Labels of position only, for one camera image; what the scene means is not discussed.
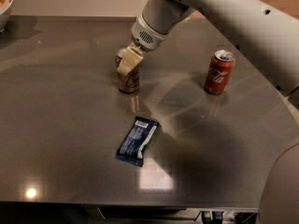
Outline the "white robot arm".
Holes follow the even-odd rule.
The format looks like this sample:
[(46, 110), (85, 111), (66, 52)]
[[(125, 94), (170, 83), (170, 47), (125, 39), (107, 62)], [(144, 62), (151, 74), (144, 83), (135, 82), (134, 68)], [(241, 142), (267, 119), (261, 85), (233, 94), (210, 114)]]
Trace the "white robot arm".
[[(299, 20), (260, 0), (148, 0), (132, 43), (116, 61), (126, 76), (145, 51), (159, 48), (177, 23), (201, 12), (289, 100), (299, 106)], [(267, 178), (256, 224), (299, 223), (299, 144), (284, 151)]]

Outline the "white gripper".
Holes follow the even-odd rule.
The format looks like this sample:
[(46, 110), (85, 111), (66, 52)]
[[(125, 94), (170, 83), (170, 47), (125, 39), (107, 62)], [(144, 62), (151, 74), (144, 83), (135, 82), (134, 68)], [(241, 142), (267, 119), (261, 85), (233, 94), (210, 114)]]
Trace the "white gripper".
[(118, 73), (127, 76), (143, 60), (143, 50), (153, 51), (167, 38), (167, 31), (157, 21), (140, 15), (131, 30), (132, 41), (128, 47), (117, 52)]

